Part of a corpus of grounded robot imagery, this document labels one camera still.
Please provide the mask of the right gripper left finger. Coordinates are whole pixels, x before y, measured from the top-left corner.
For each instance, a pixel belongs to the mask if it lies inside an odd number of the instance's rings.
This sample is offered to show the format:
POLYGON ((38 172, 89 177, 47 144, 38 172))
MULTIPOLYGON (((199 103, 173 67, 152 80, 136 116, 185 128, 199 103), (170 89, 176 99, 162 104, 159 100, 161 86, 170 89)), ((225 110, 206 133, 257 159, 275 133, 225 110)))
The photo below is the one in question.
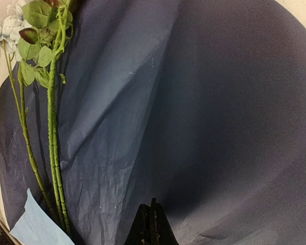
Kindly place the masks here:
POLYGON ((149 224, 150 207, 141 204, 131 225, 129 234, 124 244, 144 245, 150 244, 150 224, 149 224))

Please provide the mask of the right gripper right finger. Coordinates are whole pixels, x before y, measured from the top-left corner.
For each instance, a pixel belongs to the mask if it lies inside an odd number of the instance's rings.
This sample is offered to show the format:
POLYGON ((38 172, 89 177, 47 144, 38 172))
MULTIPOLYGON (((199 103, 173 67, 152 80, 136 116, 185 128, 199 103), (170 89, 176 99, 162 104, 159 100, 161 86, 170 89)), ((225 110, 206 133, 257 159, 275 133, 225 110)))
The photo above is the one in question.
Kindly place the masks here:
POLYGON ((150 244, 179 245, 161 204, 152 198, 150 204, 150 244))

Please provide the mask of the blue wrapping paper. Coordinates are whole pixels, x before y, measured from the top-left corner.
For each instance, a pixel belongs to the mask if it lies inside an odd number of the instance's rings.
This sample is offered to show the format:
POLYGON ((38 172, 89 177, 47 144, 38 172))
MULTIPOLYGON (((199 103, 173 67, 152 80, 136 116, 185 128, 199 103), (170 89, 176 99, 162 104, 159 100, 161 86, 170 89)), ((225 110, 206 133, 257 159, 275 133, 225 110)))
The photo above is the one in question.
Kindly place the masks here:
POLYGON ((58 61, 72 239, 160 203, 180 244, 306 244, 306 29, 276 1, 79 1, 58 61))

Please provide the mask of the artificial flower bunch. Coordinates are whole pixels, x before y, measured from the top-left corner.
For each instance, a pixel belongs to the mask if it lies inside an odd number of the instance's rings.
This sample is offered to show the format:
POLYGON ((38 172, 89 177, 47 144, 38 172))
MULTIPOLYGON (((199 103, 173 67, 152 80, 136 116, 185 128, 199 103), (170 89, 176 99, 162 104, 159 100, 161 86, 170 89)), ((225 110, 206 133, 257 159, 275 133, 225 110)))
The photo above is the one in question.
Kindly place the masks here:
POLYGON ((29 162, 53 219, 72 236, 58 153, 56 116, 57 62, 73 36, 74 1, 16 1, 0 21, 0 54, 8 69, 29 162), (38 82, 47 90, 47 124, 50 171, 55 204, 52 204, 31 146, 25 88, 38 82))

